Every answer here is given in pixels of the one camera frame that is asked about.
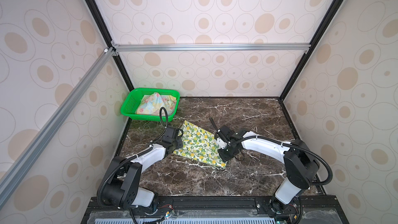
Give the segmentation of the black frame post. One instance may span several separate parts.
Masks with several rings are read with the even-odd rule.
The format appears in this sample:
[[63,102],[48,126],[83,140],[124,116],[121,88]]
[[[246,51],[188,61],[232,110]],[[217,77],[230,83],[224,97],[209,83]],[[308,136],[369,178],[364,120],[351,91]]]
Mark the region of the black frame post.
[[337,12],[341,8],[344,0],[333,0],[331,2],[331,5],[329,6],[328,10],[326,11],[326,14],[322,21],[320,22],[320,25],[318,29],[316,30],[313,38],[311,39],[310,42],[310,48],[307,52],[303,54],[301,59],[298,62],[298,65],[296,66],[295,70],[293,71],[293,74],[291,75],[290,79],[288,80],[288,83],[286,84],[284,90],[282,91],[282,94],[279,97],[279,101],[283,102],[289,92],[292,90],[295,82],[297,81],[298,77],[300,76],[302,70],[304,69],[305,65],[307,64],[308,60],[310,59],[312,53],[315,51],[317,45],[321,41],[323,35],[325,34],[326,30],[330,26],[332,20],[336,16]]
[[[108,27],[104,21],[103,15],[101,14],[97,3],[95,0],[85,0],[87,7],[90,10],[90,13],[96,23],[97,28],[99,29],[99,32],[103,38],[103,40],[105,41],[105,44],[107,45],[107,47],[110,48],[114,48],[114,45],[112,43],[113,39],[110,35],[110,32],[108,30]],[[115,51],[115,55],[113,55],[113,59],[116,63],[116,66],[128,88],[129,91],[132,91],[134,89],[134,86],[132,84],[132,81],[127,73],[127,70],[124,66],[124,63],[122,62],[121,57],[119,56],[119,54]]]

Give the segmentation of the green plastic basket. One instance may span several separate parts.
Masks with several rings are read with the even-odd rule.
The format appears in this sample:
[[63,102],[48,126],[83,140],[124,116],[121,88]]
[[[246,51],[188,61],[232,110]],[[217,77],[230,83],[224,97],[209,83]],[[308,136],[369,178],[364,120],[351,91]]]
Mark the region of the green plastic basket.
[[145,95],[151,95],[153,93],[158,93],[160,96],[173,96],[176,98],[176,104],[173,111],[168,114],[168,120],[172,121],[178,108],[180,101],[180,93],[176,90],[171,89],[156,89],[156,88],[137,88],[132,90],[126,97],[125,102],[121,107],[121,114],[130,117],[132,120],[142,120],[142,121],[157,121],[160,122],[159,114],[154,115],[139,115],[136,114],[138,107]]

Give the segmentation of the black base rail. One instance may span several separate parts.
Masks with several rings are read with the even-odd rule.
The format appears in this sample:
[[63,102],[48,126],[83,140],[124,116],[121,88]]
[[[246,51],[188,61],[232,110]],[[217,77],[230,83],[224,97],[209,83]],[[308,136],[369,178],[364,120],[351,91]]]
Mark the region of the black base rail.
[[160,197],[158,209],[101,207],[93,198],[83,224],[346,224],[336,196],[302,196],[282,214],[270,197]]

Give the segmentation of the aluminium rail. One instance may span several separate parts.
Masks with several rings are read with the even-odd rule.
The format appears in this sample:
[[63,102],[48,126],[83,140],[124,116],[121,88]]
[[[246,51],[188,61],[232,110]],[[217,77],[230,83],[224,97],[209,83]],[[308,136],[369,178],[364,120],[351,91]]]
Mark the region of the aluminium rail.
[[79,81],[71,93],[66,97],[61,106],[55,111],[43,128],[34,137],[16,162],[1,180],[1,208],[7,203],[16,188],[27,175],[38,157],[42,154],[65,119],[91,86],[106,62],[114,55],[115,48],[108,47],[106,51],[94,62],[88,72]]
[[160,44],[122,45],[115,44],[114,50],[121,52],[189,52],[189,51],[306,51],[310,43],[270,43],[270,44]]

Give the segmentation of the lemon print skirt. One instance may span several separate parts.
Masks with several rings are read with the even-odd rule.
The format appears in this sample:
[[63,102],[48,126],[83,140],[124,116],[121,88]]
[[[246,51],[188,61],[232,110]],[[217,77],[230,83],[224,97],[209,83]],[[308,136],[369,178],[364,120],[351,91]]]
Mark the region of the lemon print skirt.
[[226,167],[227,163],[221,159],[218,153],[220,147],[212,133],[186,120],[181,129],[183,147],[176,149],[175,155],[223,169]]

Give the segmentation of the pastel floral skirt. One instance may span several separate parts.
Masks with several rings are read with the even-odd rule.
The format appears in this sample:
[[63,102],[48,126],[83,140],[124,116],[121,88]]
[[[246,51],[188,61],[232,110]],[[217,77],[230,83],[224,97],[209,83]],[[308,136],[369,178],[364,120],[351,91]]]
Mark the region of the pastel floral skirt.
[[138,115],[156,115],[160,113],[160,109],[163,107],[167,114],[171,115],[176,108],[176,104],[176,97],[160,95],[155,92],[151,95],[144,95],[135,113]]

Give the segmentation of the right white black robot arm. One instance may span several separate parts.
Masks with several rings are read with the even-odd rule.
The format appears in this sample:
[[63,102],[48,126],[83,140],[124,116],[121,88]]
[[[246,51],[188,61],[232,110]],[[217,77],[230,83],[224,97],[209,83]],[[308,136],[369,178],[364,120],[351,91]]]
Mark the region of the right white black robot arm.
[[222,126],[215,132],[218,153],[227,162],[242,150],[252,150],[274,158],[285,166],[286,178],[272,197],[274,207],[285,207],[311,187],[320,168],[318,159],[301,140],[282,142],[240,129]]

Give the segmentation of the back aluminium rail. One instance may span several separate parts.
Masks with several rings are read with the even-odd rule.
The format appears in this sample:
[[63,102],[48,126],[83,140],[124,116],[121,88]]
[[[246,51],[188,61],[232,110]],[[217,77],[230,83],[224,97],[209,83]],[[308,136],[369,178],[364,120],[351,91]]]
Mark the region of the back aluminium rail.
[[270,43],[270,44],[160,44],[122,45],[115,44],[114,50],[121,52],[189,52],[189,51],[306,51],[310,43]]

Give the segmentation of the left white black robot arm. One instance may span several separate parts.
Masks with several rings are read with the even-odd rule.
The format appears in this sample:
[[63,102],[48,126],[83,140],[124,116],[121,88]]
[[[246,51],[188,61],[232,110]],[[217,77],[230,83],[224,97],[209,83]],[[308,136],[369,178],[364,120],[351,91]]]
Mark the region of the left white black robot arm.
[[142,173],[175,150],[183,148],[183,130],[166,127],[145,150],[124,158],[116,156],[97,190],[100,206],[116,206],[124,210],[142,207],[150,214],[157,211],[159,194],[140,187]]

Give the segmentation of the left aluminium rail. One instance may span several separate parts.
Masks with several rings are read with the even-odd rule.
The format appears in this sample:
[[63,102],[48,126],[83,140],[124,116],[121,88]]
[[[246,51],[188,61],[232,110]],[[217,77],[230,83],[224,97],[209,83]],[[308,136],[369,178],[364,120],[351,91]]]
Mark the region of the left aluminium rail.
[[114,55],[115,48],[108,47],[106,51],[94,62],[88,72],[79,81],[71,93],[66,97],[61,106],[55,111],[43,128],[34,137],[16,162],[1,180],[1,208],[7,203],[16,188],[27,175],[38,157],[42,154],[65,119],[91,86],[106,62]]

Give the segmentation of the left black frame post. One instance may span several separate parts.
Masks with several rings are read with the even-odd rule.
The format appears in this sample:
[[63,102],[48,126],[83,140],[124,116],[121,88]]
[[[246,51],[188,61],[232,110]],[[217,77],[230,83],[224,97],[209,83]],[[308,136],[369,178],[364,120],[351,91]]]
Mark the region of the left black frame post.
[[[97,3],[95,0],[85,0],[87,7],[90,10],[90,13],[96,23],[97,28],[99,29],[99,32],[103,38],[103,40],[105,41],[105,44],[107,45],[107,47],[110,48],[114,48],[114,45],[112,43],[113,39],[110,35],[110,32],[108,30],[108,27],[104,21],[103,15],[101,14]],[[121,57],[119,56],[119,54],[115,51],[115,55],[113,55],[113,59],[116,63],[116,66],[128,88],[129,91],[132,91],[134,89],[134,86],[132,84],[132,81],[127,73],[127,70],[124,66],[124,63],[122,62]]]

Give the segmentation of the right black frame post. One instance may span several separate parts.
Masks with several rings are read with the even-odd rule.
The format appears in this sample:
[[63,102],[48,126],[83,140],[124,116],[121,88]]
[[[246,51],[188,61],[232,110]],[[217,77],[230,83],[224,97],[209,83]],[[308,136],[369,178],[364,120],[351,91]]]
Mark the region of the right black frame post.
[[344,0],[333,0],[331,2],[331,5],[329,6],[328,10],[326,11],[326,14],[322,21],[320,22],[320,25],[318,29],[316,30],[313,38],[311,39],[310,42],[310,48],[307,52],[303,54],[301,59],[298,62],[298,65],[296,66],[295,70],[293,71],[293,74],[291,75],[290,79],[288,80],[288,83],[286,84],[284,90],[282,91],[282,94],[279,97],[279,101],[283,102],[289,92],[292,90],[295,82],[297,81],[298,77],[300,76],[302,70],[304,69],[305,65],[307,64],[308,60],[310,59],[312,53],[315,51],[317,45],[321,41],[323,35],[325,34],[326,30],[330,26],[332,20],[336,16],[337,12],[341,8]]

